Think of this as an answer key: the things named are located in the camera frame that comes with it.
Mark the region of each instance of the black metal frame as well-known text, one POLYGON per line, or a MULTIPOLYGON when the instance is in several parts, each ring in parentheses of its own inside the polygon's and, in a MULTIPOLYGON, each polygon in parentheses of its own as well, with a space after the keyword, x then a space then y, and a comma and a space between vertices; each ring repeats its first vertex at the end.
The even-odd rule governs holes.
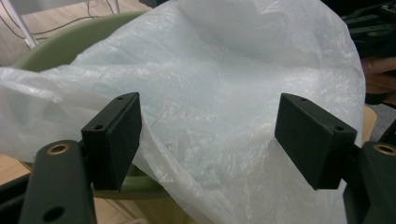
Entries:
POLYGON ((41 148, 33 172, 0 186, 4 223, 96 223, 92 187, 119 190, 142 128, 138 93, 115 98, 83 129, 80 142, 41 148))
MULTIPOLYGON (((81 142, 40 149, 30 177, 0 186, 2 223, 96 223, 91 184, 120 189, 141 127, 138 94, 130 93, 90 121, 81 142)), ((275 136, 312 188, 337 189, 344 179, 349 224, 396 223, 396 147, 369 142, 359 148, 356 134, 309 100, 282 93, 275 136)))
POLYGON ((361 58, 396 56, 396 1, 359 8, 342 19, 361 58))
POLYGON ((396 146, 354 145, 357 132, 311 101, 282 93, 275 137, 313 189, 344 192, 349 224, 396 223, 396 146))

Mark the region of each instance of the table surface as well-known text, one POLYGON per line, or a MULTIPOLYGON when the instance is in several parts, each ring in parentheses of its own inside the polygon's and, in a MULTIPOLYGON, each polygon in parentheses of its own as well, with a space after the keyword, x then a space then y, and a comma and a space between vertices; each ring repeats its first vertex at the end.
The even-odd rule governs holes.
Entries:
MULTIPOLYGON (((364 107, 363 142, 369 140, 376 118, 376 113, 372 109, 364 107)), ((28 173, 29 171, 18 161, 0 154, 0 185, 28 173)), ((95 198, 95 209, 98 223, 122 223, 131 220, 103 199, 95 198)))
POLYGON ((7 6, 14 6, 15 12, 21 16, 30 13, 45 11, 57 7, 66 7, 78 3, 87 2, 87 0, 3 0, 7 6))

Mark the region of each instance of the translucent plastic sheet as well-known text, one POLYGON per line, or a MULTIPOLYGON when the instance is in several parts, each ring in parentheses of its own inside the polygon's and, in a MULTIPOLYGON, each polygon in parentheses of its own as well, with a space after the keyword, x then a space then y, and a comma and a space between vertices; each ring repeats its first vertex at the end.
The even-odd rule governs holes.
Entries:
POLYGON ((71 65, 2 68, 1 152, 32 161, 50 142, 79 140, 95 113, 131 91, 144 117, 134 163, 198 222, 346 222, 342 189, 312 190, 274 138, 281 92, 361 130, 359 57, 320 1, 168 2, 71 65))

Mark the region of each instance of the brass insert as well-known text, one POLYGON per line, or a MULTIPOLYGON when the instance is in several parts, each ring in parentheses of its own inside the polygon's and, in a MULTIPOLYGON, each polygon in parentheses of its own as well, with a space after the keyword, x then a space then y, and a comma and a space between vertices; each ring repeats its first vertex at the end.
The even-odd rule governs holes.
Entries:
POLYGON ((396 148, 395 147, 390 147, 386 145, 381 145, 381 144, 376 144, 374 145, 374 148, 381 152, 384 153, 385 155, 389 156, 396 156, 396 148))
POLYGON ((70 145, 68 144, 58 144, 53 147, 50 147, 47 150, 47 153, 50 154, 51 156, 53 155, 58 155, 66 152, 70 148, 70 145))

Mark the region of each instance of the black bracket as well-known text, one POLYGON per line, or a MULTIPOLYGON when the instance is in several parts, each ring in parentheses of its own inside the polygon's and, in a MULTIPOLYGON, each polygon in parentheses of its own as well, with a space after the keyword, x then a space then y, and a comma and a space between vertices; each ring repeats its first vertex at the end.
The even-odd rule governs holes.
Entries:
POLYGON ((354 145, 357 132, 311 101, 282 93, 275 137, 313 189, 341 179, 349 224, 396 223, 396 147, 354 145))
POLYGON ((30 177, 0 186, 2 223, 96 223, 91 184, 120 190, 141 128, 139 94, 134 92, 100 111, 81 130, 80 142, 63 140, 41 148, 30 177))
POLYGON ((361 58, 396 55, 396 1, 360 8, 342 19, 361 58))

